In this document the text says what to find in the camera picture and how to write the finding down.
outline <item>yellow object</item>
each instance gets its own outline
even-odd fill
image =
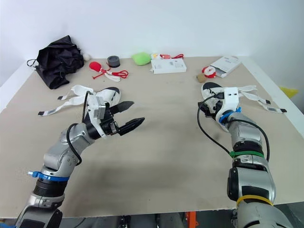
[[[286,94],[286,96],[288,96],[288,98],[292,98],[299,92],[298,89],[288,89],[285,87],[280,87],[280,89]]]
[[[261,200],[261,201],[264,201],[268,204],[270,204],[271,206],[273,206],[274,204],[267,198],[265,197],[262,197],[262,196],[256,196],[256,195],[245,195],[245,196],[242,196],[240,198],[238,198],[237,200],[237,207],[239,205],[239,203],[243,200],[247,200],[247,199],[258,199],[258,200]]]

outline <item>black cable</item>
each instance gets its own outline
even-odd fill
[[[86,218],[84,218],[77,226],[75,226],[74,228],[79,227],[81,224],[83,224],[83,222],[85,221]]]
[[[85,122],[86,100],[87,100],[87,96],[88,96],[89,94],[91,94],[90,91],[87,91],[86,94],[85,94],[85,102],[84,102],[84,107],[83,107],[83,110],[82,110],[82,120],[81,120],[82,123]]]
[[[28,60],[28,61],[27,61],[28,67],[29,67],[29,66],[32,67],[32,66],[35,64],[36,61],[37,61],[37,60],[36,60],[35,58]]]
[[[77,123],[73,123],[73,124],[71,124],[69,127],[68,127],[68,129],[67,129],[67,131],[66,131],[66,140],[67,140],[67,144],[69,145],[69,147],[71,148],[71,151],[75,154],[75,156],[78,158],[78,163],[77,163],[77,165],[76,166],[78,166],[78,165],[80,165],[81,164],[81,162],[82,162],[82,159],[81,159],[81,157],[80,157],[80,155],[77,153],[77,151],[75,150],[75,148],[74,148],[74,146],[72,145],[72,143],[71,143],[71,141],[70,141],[70,131],[71,131],[71,129],[72,129],[72,127],[74,127],[74,126],[76,126],[77,125]]]
[[[201,131],[211,140],[211,141],[213,141],[216,145],[218,145],[220,148],[222,148],[224,151],[226,151],[229,155],[230,155],[230,152],[229,152],[229,150],[227,150],[223,145],[221,145],[220,143],[218,143],[217,141],[215,141],[210,135],[208,135],[205,131],[204,131],[204,129],[202,128],[202,126],[200,125],[200,109],[201,109],[201,107],[203,106],[203,104],[207,101],[207,100],[209,100],[209,99],[211,99],[211,98],[215,98],[217,95],[213,95],[213,96],[210,96],[210,97],[208,97],[208,98],[206,98],[203,102],[201,102],[200,103],[200,106],[199,106],[199,109],[198,109],[198,113],[197,113],[197,120],[198,120],[198,124],[199,124],[199,128],[201,129]]]
[[[258,125],[256,125],[255,123],[250,122],[250,121],[247,121],[247,120],[233,119],[233,120],[230,120],[229,122],[235,122],[235,121],[244,122],[244,123],[250,124],[250,125],[255,126],[257,129],[260,130],[260,132],[263,134],[263,136],[264,136],[264,138],[265,138],[265,141],[266,141],[266,148],[267,148],[266,160],[269,161],[269,158],[270,158],[269,140],[268,140],[268,137],[267,137],[266,133],[263,131],[263,129],[262,129],[261,127],[259,127]]]

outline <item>gray tape roll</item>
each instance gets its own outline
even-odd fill
[[[110,56],[108,57],[108,65],[111,68],[116,68],[120,66],[120,61],[118,56]]]

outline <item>orange metal frame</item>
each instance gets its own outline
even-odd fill
[[[199,225],[199,223],[196,221],[195,211],[186,212],[186,218],[188,222],[188,228],[195,228]]]

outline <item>beige tabletop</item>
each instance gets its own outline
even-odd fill
[[[216,59],[186,58],[186,73],[160,75],[149,71],[151,64],[136,66],[131,59],[122,59],[118,69],[130,75],[119,83],[104,76],[93,80],[96,73],[86,63],[67,76],[68,85],[55,90],[34,72],[0,114],[0,218],[18,216],[35,187],[36,180],[26,173],[39,171],[44,153],[60,132],[80,122],[81,106],[37,115],[62,104],[57,97],[77,84],[94,90],[116,86],[121,101],[134,101],[129,110],[115,115],[119,125],[137,117],[146,120],[127,135],[97,140],[82,153],[83,163],[75,168],[60,207],[65,217],[234,208],[236,203],[226,195],[231,158],[200,131],[196,121],[197,102],[202,100],[196,75]],[[260,96],[271,100],[243,65],[224,79],[209,81],[257,85]],[[240,105],[268,135],[275,203],[304,201],[304,139],[284,114],[267,112],[244,98]],[[229,133],[203,115],[201,123],[231,149]]]

